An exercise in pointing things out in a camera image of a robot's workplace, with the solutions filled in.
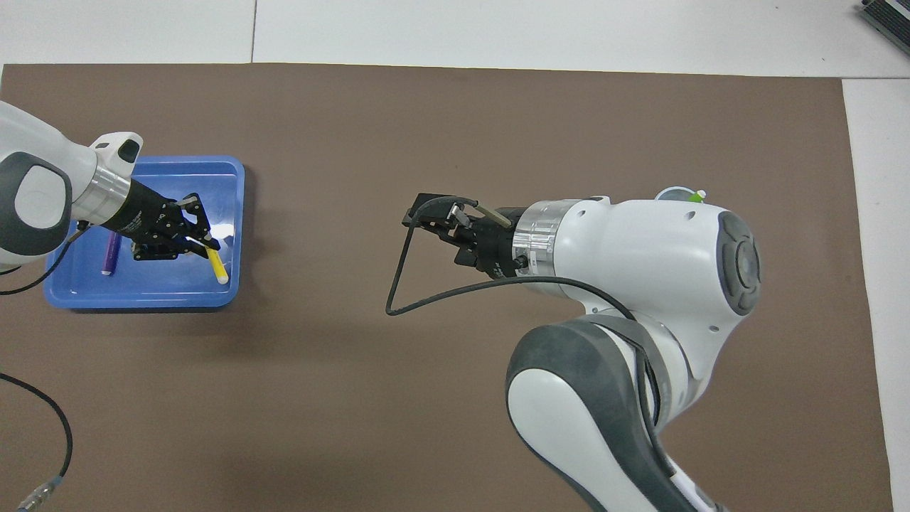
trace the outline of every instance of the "blue tray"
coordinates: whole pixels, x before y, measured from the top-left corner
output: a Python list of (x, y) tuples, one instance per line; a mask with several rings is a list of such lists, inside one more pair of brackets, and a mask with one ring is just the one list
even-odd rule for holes
[[(243, 165), (226, 156), (140, 157), (133, 177), (168, 198), (179, 200), (190, 192), (199, 194), (212, 236), (221, 242), (218, 255), (230, 281), (218, 284), (208, 260), (193, 253), (172, 261), (134, 261), (132, 242), (127, 238), (120, 242), (113, 275), (102, 275), (110, 231), (94, 227), (73, 242), (45, 281), (47, 301), (58, 308), (77, 310), (216, 308), (231, 302), (240, 284)], [(48, 256), (47, 268), (59, 253), (58, 248)]]

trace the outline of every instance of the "yellow marker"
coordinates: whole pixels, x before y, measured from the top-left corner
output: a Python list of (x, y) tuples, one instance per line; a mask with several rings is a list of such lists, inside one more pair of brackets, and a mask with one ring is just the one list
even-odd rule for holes
[(218, 251), (206, 247), (206, 254), (208, 254), (208, 261), (212, 264), (212, 270), (215, 271), (215, 277), (218, 279), (218, 283), (228, 284), (228, 271), (225, 270), (225, 264), (221, 262)]

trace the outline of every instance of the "white floor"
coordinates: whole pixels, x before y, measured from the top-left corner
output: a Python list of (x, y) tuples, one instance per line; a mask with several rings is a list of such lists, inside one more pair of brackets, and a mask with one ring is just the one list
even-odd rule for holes
[(840, 77), (895, 510), (910, 512), (910, 56), (850, 0), (4, 0), (3, 63), (319, 62)]

